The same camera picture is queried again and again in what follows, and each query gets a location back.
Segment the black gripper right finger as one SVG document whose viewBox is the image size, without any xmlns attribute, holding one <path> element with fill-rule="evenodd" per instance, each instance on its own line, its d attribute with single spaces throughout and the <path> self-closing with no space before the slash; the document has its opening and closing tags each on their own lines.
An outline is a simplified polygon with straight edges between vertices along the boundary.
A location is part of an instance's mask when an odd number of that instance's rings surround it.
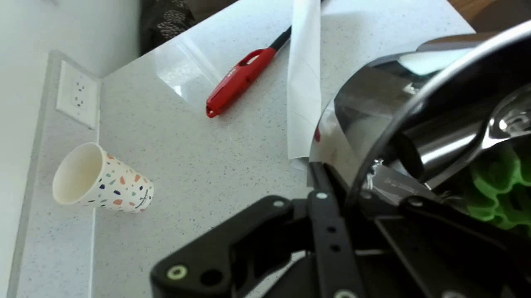
<svg viewBox="0 0 531 298">
<path fill-rule="evenodd" d="M 531 298 L 529 239 L 425 196 L 358 208 L 426 298 Z"/>
</svg>

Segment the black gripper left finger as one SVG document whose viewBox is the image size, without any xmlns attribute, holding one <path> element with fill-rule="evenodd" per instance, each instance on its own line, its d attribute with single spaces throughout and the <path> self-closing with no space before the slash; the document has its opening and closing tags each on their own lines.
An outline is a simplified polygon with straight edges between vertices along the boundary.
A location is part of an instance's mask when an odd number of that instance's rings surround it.
<svg viewBox="0 0 531 298">
<path fill-rule="evenodd" d="M 267 195 L 158 261 L 153 296 L 242 298 L 284 269 L 269 298 L 365 298 L 342 186 L 325 163 L 309 171 L 307 196 Z"/>
</svg>

